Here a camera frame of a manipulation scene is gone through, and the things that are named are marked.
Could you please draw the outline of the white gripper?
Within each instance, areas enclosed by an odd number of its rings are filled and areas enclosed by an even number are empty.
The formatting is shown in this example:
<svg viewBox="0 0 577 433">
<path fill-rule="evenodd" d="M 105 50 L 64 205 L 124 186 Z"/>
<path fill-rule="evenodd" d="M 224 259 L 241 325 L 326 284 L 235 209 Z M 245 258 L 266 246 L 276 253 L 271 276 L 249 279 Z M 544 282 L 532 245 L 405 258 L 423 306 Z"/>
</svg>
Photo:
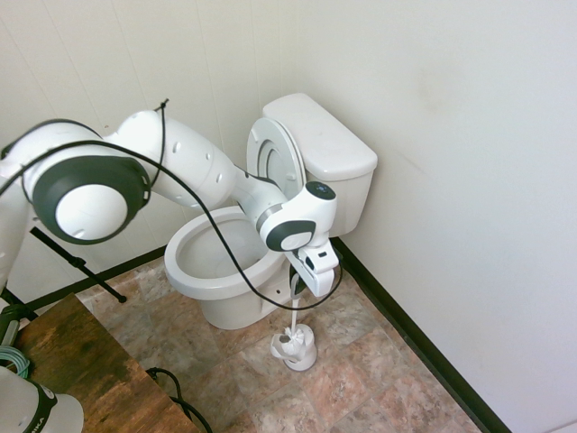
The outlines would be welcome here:
<svg viewBox="0 0 577 433">
<path fill-rule="evenodd" d="M 328 294 L 334 281 L 334 268 L 339 259 L 329 240 L 321 246 L 303 246 L 287 252 L 292 268 L 289 268 L 290 294 L 302 297 L 305 288 L 317 298 Z"/>
</svg>

